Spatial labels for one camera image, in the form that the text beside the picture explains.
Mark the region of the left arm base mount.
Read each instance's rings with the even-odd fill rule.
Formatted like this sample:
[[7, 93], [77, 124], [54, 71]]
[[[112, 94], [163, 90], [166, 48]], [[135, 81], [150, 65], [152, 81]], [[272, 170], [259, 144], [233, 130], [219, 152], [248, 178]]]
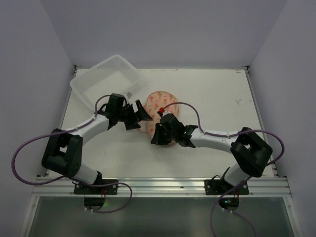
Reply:
[[118, 191], [117, 179], [101, 179], [95, 184], [96, 187], [80, 181], [72, 183], [75, 185], [74, 194], [84, 195], [84, 207], [89, 210], [100, 210], [105, 204], [106, 195], [116, 195]]

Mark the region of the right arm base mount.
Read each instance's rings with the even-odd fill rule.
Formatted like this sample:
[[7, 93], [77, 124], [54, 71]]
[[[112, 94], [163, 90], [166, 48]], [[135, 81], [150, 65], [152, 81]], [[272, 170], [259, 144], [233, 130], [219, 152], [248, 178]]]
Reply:
[[[217, 179], [218, 175], [215, 175], [211, 179], [204, 180], [204, 189], [206, 195], [220, 196], [226, 191], [230, 190], [233, 186], [227, 183], [224, 178]], [[223, 197], [218, 201], [218, 205], [224, 210], [235, 211], [239, 207], [239, 196], [248, 195], [249, 189], [247, 183], [234, 188], [228, 195], [232, 197]]]

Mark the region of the floral mesh laundry bag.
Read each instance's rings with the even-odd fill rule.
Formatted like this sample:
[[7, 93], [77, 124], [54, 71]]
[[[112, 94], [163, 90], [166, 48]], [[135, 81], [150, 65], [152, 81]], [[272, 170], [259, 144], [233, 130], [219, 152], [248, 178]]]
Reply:
[[139, 124], [141, 128], [139, 131], [146, 133], [150, 140], [155, 133], [155, 125], [160, 122], [160, 116], [158, 111], [160, 108], [165, 107], [168, 104], [178, 102], [178, 99], [171, 93], [166, 91], [156, 91], [151, 93], [144, 104], [145, 111], [152, 117], [152, 121], [141, 121]]

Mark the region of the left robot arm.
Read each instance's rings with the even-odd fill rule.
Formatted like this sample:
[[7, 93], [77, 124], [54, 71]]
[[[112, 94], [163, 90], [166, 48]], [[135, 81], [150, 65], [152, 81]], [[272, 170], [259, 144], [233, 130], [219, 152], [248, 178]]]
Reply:
[[126, 130], [133, 130], [140, 128], [139, 122], [153, 120], [139, 100], [135, 104], [137, 111], [124, 95], [113, 93], [100, 97], [90, 119], [69, 130], [55, 129], [50, 133], [42, 167], [85, 185], [99, 186], [102, 174], [82, 163], [83, 146], [118, 122], [124, 123]]

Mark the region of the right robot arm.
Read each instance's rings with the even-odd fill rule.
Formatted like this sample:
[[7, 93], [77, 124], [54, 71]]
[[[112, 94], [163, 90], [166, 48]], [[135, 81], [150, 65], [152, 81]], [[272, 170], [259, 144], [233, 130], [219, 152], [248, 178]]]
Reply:
[[215, 187], [225, 192], [249, 176], [261, 177], [272, 155], [272, 148], [252, 129], [244, 127], [236, 137], [222, 133], [219, 137], [202, 132], [197, 125], [183, 125], [175, 115], [165, 114], [155, 125], [154, 145], [175, 142], [182, 147], [211, 148], [233, 155], [236, 164], [225, 170]]

